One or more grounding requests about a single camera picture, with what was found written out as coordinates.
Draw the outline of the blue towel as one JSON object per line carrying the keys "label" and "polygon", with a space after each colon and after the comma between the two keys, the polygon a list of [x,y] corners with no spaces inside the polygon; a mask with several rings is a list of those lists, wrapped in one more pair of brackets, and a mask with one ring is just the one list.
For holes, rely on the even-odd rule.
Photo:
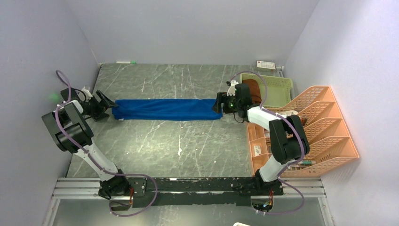
{"label": "blue towel", "polygon": [[215,99],[120,99],[112,108],[115,119],[213,121],[222,113],[212,110]]}

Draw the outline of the brown towel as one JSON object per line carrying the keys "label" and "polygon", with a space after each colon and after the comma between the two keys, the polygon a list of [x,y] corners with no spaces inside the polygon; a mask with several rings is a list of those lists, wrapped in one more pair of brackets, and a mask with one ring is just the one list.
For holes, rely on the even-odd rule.
{"label": "brown towel", "polygon": [[260,105],[262,97],[258,82],[254,79],[246,79],[242,83],[248,85],[253,104]]}

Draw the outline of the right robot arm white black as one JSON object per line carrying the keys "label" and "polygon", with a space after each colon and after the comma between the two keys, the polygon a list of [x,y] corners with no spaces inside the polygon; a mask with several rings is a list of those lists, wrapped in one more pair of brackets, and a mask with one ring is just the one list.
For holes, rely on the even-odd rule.
{"label": "right robot arm white black", "polygon": [[310,146],[298,115],[284,116],[253,103],[250,88],[237,81],[227,82],[228,90],[217,93],[212,109],[216,113],[237,114],[244,122],[256,124],[269,132],[271,156],[255,172],[254,190],[267,194],[272,183],[292,164],[302,161]]}

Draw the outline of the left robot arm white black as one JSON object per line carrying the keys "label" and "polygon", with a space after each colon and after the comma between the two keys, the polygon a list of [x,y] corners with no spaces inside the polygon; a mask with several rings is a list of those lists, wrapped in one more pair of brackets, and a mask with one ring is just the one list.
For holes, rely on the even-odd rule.
{"label": "left robot arm white black", "polygon": [[94,142],[94,133],[87,119],[108,119],[106,110],[117,104],[96,91],[96,99],[86,89],[66,88],[60,92],[64,102],[59,110],[47,113],[42,120],[56,146],[82,158],[100,178],[98,195],[105,199],[130,195],[133,188],[123,171],[108,160]]}

